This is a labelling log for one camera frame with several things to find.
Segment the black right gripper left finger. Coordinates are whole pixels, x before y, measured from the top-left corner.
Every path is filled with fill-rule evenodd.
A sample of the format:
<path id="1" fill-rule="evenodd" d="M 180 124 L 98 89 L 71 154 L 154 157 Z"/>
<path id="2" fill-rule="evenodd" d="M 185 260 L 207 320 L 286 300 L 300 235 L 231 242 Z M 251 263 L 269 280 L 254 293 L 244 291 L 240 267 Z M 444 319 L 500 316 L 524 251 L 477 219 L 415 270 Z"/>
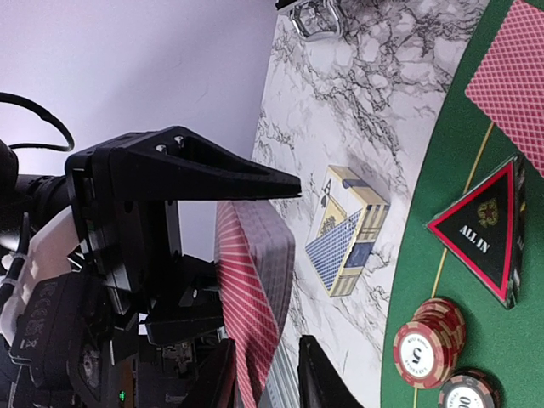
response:
<path id="1" fill-rule="evenodd" d="M 236 347 L 233 339 L 223 339 L 207 358 L 207 363 L 186 396 L 186 406 L 227 408 L 234 406 Z"/>

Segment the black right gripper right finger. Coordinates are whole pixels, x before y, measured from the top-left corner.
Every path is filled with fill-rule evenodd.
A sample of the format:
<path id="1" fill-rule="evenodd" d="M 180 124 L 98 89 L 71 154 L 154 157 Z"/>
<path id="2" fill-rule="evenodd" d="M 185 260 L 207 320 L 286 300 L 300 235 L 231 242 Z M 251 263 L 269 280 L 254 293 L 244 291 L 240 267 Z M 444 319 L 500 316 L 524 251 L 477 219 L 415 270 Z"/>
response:
<path id="1" fill-rule="evenodd" d="M 302 408 L 362 408 L 314 336 L 299 340 L 298 390 Z"/>

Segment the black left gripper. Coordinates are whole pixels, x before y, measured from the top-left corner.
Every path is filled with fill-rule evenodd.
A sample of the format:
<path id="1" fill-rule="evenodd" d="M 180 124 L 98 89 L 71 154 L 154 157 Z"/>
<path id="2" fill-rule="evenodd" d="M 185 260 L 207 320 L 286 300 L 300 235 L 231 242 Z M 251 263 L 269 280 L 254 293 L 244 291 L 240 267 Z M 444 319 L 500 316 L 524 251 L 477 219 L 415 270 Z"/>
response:
<path id="1" fill-rule="evenodd" d="M 300 196 L 300 178 L 244 159 L 186 127 L 130 133 L 76 156 L 61 200 L 76 216 L 85 277 L 110 294 L 111 312 L 94 314 L 87 379 L 101 380 L 99 348 L 111 320 L 158 304 L 151 341 L 172 345 L 223 323 L 214 297 L 181 303 L 200 261 L 181 252 L 179 201 L 239 201 Z"/>

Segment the red chip stack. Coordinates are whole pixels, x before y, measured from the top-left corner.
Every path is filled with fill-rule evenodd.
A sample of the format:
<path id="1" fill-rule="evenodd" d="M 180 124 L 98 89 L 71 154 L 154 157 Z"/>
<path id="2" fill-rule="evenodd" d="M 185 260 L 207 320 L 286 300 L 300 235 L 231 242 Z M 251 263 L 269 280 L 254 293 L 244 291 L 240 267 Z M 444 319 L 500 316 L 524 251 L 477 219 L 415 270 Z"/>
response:
<path id="1" fill-rule="evenodd" d="M 456 369 L 467 337 L 460 308 L 448 298 L 430 298 L 397 331 L 395 367 L 413 388 L 437 388 Z"/>

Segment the red backed card deck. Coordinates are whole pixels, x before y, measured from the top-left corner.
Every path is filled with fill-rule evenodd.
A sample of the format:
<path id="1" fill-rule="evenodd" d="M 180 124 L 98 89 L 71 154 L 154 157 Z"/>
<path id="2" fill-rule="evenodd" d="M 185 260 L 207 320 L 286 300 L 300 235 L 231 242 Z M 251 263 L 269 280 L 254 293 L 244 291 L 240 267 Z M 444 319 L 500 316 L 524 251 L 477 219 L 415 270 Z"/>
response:
<path id="1" fill-rule="evenodd" d="M 235 341 L 241 400 L 256 407 L 286 324 L 295 239 L 268 201 L 221 201 L 215 240 L 224 325 Z"/>

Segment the dark hundred chip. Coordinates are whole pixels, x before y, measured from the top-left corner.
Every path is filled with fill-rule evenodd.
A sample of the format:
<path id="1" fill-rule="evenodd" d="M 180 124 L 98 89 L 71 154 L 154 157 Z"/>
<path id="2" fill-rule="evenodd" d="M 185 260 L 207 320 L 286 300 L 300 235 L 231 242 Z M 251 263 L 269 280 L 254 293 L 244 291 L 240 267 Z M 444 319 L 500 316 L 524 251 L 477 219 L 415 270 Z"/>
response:
<path id="1" fill-rule="evenodd" d="M 500 408 L 502 387 L 489 373 L 466 368 L 450 377 L 441 387 L 439 408 Z"/>

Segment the dealt red card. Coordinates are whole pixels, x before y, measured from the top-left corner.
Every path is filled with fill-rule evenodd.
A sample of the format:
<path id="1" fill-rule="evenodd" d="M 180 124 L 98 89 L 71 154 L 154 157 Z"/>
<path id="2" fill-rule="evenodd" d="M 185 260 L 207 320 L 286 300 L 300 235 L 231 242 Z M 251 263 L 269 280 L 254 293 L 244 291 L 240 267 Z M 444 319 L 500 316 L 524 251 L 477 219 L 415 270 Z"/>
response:
<path id="1" fill-rule="evenodd" d="M 543 11 L 514 1 L 466 96 L 543 173 Z"/>

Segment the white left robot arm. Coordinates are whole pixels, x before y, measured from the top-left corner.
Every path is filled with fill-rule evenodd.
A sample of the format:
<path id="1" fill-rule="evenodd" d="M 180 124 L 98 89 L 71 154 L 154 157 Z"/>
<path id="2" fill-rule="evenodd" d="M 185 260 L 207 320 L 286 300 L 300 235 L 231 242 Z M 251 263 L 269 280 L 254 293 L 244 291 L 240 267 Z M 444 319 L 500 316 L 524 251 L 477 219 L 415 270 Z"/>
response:
<path id="1" fill-rule="evenodd" d="M 75 152 L 59 177 L 22 175 L 16 149 L 1 148 L 1 235 L 14 240 L 15 261 L 1 301 L 25 278 L 31 240 L 62 211 L 76 229 L 76 250 L 62 274 L 37 281 L 16 319 L 10 352 L 25 407 L 112 407 L 110 346 L 132 330 L 140 312 L 158 319 L 157 343 L 213 329 L 217 303 L 205 312 L 181 304 L 195 275 L 179 232 L 180 201 L 287 199 L 300 180 L 236 156 L 184 127 L 128 133 Z"/>

